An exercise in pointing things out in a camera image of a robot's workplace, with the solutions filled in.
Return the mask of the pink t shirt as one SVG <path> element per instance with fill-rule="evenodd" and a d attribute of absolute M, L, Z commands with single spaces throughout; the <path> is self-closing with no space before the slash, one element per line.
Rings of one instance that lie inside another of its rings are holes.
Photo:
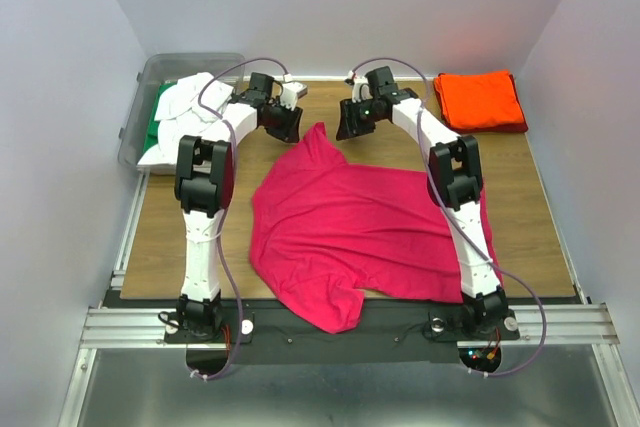
<path fill-rule="evenodd" d="M 423 172 L 349 162 L 318 122 L 253 195 L 250 263 L 330 334 L 358 325 L 366 291 L 459 304 L 454 242 L 426 183 Z"/>

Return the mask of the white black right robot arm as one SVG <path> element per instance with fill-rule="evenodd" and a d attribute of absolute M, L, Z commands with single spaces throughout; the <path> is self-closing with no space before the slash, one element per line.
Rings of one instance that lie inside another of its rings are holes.
<path fill-rule="evenodd" d="M 338 141 L 370 134 L 378 122 L 387 120 L 419 145 L 428 191 L 455 246 L 463 297 L 460 328 L 472 337 L 516 329 L 483 229 L 477 140 L 446 127 L 413 90 L 398 85 L 387 66 L 363 76 L 350 71 L 345 83 L 352 93 L 340 102 Z"/>

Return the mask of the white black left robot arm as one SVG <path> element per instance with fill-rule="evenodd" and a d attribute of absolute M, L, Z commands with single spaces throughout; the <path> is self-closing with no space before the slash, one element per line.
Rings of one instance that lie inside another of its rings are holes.
<path fill-rule="evenodd" d="M 192 103 L 207 114 L 209 124 L 184 134 L 177 144 L 174 194 L 185 224 L 186 263 L 176 311 L 166 320 L 169 335 L 210 341 L 228 331 L 218 266 L 235 187 L 237 146 L 259 127 L 285 143 L 298 142 L 302 109 L 297 103 L 306 93 L 307 86 L 288 73 L 280 82 L 253 73 L 238 95 L 215 77 L 196 91 Z"/>

